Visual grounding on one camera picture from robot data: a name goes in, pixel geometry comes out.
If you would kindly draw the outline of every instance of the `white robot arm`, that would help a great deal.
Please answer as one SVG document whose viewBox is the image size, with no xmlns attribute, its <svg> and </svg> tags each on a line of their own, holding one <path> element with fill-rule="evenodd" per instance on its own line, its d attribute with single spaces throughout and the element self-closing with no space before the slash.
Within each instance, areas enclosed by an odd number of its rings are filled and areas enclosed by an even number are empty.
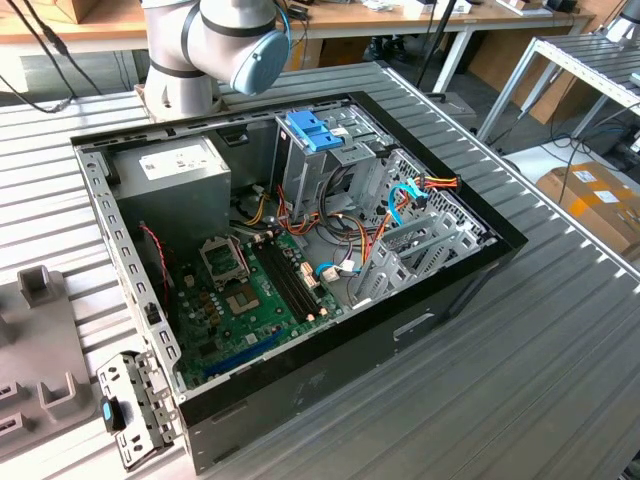
<svg viewBox="0 0 640 480">
<path fill-rule="evenodd" d="M 144 89 L 159 119 L 214 111 L 217 86 L 255 95 L 276 80 L 289 39 L 271 0 L 143 0 L 151 67 Z"/>
<path fill-rule="evenodd" d="M 637 48 L 640 37 L 640 0 L 627 0 L 618 16 L 606 27 L 606 36 L 624 47 Z"/>
</svg>

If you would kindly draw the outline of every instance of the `label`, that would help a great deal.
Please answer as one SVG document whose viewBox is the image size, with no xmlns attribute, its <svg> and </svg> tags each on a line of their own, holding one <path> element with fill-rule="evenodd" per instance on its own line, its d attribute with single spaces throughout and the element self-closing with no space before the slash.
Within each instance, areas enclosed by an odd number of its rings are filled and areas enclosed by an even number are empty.
<svg viewBox="0 0 640 480">
<path fill-rule="evenodd" d="M 353 272 L 353 267 L 356 265 L 356 262 L 353 260 L 345 260 L 340 264 L 340 269 L 345 272 Z"/>
<path fill-rule="evenodd" d="M 609 190 L 601 190 L 599 192 L 593 192 L 593 193 L 598 195 L 600 200 L 602 200 L 604 203 L 618 203 L 620 201 L 618 200 L 618 197 L 616 197 Z"/>
<path fill-rule="evenodd" d="M 594 177 L 591 174 L 591 172 L 588 172 L 586 170 L 578 170 L 577 172 L 573 172 L 573 174 L 576 177 L 578 177 L 582 183 L 589 183 L 589 182 L 597 182 L 598 181 L 598 179 L 596 177 Z"/>
<path fill-rule="evenodd" d="M 179 173 L 209 166 L 210 154 L 202 145 L 176 148 L 166 152 L 144 155 L 140 166 L 149 180 L 157 180 Z"/>
<path fill-rule="evenodd" d="M 340 137 L 342 135 L 348 135 L 349 132 L 347 132 L 346 128 L 343 127 L 338 127 L 338 128 L 334 128 L 331 130 L 331 133 L 333 135 L 335 135 L 336 137 Z"/>
</svg>

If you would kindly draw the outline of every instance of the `cardboard box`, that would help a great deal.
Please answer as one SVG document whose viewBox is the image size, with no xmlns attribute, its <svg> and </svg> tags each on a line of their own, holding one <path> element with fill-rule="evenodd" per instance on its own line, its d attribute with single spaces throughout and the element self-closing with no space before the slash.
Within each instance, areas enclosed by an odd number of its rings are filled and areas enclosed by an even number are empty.
<svg viewBox="0 0 640 480">
<path fill-rule="evenodd" d="M 537 186 L 558 202 L 567 169 L 554 168 Z M 628 261 L 640 258 L 640 196 L 603 165 L 574 165 L 562 204 L 566 212 Z"/>
<path fill-rule="evenodd" d="M 31 0 L 31 5 L 43 20 L 65 23 L 80 23 L 99 0 Z M 29 11 L 23 2 L 15 2 L 22 13 Z M 0 0 L 0 11 L 11 12 L 13 8 L 5 0 Z"/>
<path fill-rule="evenodd" d="M 371 37 L 327 38 L 322 45 L 318 66 L 333 67 L 361 63 L 370 41 Z"/>
</svg>

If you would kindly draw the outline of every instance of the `computer component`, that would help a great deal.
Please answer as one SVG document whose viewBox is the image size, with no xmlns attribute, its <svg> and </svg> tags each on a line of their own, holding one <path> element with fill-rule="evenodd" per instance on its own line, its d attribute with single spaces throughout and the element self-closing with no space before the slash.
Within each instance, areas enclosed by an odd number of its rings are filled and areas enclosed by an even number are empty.
<svg viewBox="0 0 640 480">
<path fill-rule="evenodd" d="M 455 316 L 526 242 L 363 93 L 73 144 L 147 345 L 99 370 L 133 412 L 107 425 L 127 470 L 183 435 L 203 473 Z M 142 170 L 176 150 L 206 166 Z"/>
</svg>

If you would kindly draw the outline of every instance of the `yellow wire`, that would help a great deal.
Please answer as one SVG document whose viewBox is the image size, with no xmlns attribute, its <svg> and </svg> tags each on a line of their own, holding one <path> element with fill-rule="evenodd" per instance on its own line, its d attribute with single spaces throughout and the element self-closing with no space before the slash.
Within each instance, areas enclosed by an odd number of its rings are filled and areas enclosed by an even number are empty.
<svg viewBox="0 0 640 480">
<path fill-rule="evenodd" d="M 262 213 L 264 212 L 264 202 L 266 201 L 266 199 L 267 196 L 264 194 L 260 197 L 260 203 L 258 204 L 258 211 L 256 212 L 256 215 L 251 220 L 244 222 L 245 225 L 255 225 L 260 220 L 262 220 Z"/>
</svg>

